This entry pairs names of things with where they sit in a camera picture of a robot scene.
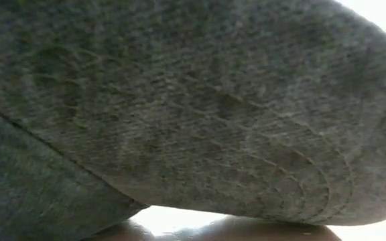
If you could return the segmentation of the olive green hat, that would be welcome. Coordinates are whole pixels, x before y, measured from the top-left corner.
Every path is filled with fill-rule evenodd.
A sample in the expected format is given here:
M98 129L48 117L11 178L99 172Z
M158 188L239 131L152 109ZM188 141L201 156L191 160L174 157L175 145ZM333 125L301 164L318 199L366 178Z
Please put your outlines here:
M0 0L0 241L150 205L386 220L386 33L336 0Z

